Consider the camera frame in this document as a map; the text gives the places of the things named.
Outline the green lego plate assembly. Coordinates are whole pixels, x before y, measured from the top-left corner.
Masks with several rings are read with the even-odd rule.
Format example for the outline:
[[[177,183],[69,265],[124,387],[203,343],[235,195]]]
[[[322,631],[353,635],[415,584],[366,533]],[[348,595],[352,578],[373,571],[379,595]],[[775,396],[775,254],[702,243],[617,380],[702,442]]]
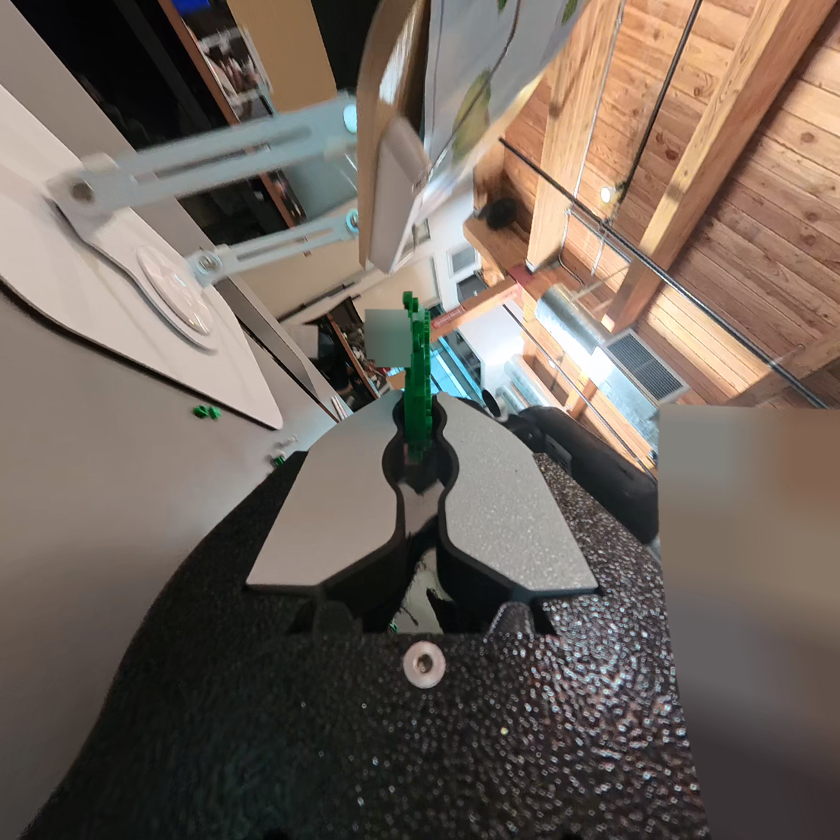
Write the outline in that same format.
[[[403,425],[408,463],[422,462],[432,444],[433,394],[431,376],[431,317],[411,291],[402,296],[407,312],[411,356],[405,370]]]

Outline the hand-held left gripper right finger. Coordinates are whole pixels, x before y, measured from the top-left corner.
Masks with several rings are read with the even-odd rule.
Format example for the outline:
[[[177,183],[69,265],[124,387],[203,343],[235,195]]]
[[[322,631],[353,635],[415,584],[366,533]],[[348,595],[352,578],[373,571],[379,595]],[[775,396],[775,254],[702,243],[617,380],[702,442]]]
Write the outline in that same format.
[[[448,460],[438,503],[440,577],[466,571],[460,590],[488,582],[493,601],[594,593],[597,580],[531,449],[451,395],[437,395],[436,407]]]

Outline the white book stand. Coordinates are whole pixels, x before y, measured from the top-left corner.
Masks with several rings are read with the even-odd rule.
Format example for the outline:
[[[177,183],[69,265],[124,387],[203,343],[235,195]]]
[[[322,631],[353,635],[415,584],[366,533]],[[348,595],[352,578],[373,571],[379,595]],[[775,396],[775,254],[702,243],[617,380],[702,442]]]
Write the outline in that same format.
[[[24,272],[37,281],[37,300],[21,297],[2,271],[2,439],[15,451],[39,446],[85,448],[107,439],[140,440],[153,445],[176,440],[279,439],[276,430],[250,415],[225,413],[199,419],[193,405],[206,400],[181,378],[171,380],[101,346],[88,330],[73,332],[52,319],[58,308],[79,303],[74,312],[93,324],[125,327],[131,339],[172,337],[166,350],[194,361],[199,350],[176,338],[172,328],[141,295],[133,281],[96,254],[47,203],[40,186],[38,219],[50,222],[44,235],[18,209],[35,209],[16,197],[6,175],[20,174],[42,183],[60,168],[78,164],[75,152],[95,146],[121,150],[123,138],[94,104],[92,95],[63,65],[13,2],[2,2],[2,267],[13,264],[13,279]]]

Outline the tan rounded board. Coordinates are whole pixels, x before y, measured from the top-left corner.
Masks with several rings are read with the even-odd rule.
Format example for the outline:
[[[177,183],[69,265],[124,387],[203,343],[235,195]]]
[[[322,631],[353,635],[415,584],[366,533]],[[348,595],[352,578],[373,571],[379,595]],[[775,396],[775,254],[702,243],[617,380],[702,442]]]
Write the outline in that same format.
[[[275,110],[294,112],[337,96],[310,1],[228,1],[266,72]]]

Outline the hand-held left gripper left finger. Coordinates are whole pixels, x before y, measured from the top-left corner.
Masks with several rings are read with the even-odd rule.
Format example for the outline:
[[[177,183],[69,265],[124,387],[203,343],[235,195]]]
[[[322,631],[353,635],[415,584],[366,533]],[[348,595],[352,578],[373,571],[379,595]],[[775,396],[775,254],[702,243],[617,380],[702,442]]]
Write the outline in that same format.
[[[400,448],[391,391],[321,436],[306,453],[248,574],[253,590],[311,594],[383,559],[403,541],[402,495],[385,474]]]

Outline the silver ventilation duct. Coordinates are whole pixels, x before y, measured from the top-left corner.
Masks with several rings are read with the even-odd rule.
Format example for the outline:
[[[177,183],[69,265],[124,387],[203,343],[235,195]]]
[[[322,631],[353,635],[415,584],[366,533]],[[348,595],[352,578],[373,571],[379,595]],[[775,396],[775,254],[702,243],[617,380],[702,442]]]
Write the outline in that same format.
[[[562,286],[543,294],[535,312],[539,325],[578,364],[584,378],[656,444],[660,409],[688,393],[685,380],[635,331],[608,333]]]
[[[559,401],[552,394],[550,388],[542,382],[521,354],[510,357],[505,363],[505,373],[510,381],[511,388],[519,393],[526,406],[564,409],[565,400]]]

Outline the open instruction booklet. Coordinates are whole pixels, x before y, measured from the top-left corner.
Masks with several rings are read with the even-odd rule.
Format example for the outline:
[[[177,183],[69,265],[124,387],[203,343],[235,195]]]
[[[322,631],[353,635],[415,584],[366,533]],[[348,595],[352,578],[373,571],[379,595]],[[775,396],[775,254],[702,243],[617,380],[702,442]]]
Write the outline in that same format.
[[[587,1],[435,1],[430,7],[419,214],[468,179],[561,52]]]

